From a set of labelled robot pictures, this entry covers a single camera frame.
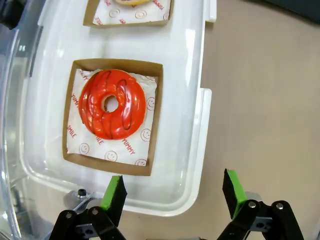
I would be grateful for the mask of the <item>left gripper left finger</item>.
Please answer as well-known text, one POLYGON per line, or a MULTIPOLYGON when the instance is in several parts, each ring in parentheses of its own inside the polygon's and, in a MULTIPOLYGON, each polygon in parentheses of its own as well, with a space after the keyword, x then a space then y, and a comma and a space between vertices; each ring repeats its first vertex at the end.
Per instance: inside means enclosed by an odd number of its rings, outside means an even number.
POLYGON ((82 212, 60 212, 49 236, 50 240, 124 240, 118 229, 127 191, 121 175, 114 175, 99 205, 87 206, 82 212))

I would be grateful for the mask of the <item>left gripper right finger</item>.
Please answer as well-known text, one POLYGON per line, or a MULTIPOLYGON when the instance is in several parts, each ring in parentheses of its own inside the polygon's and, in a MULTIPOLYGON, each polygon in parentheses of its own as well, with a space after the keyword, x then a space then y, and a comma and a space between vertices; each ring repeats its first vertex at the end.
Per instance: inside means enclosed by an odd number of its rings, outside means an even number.
POLYGON ((231 222, 219 240, 245 240, 251 232, 260 232, 266 240, 303 240, 303 234, 291 205, 278 200, 271 205, 249 198, 235 170, 225 169, 222 185, 231 222))

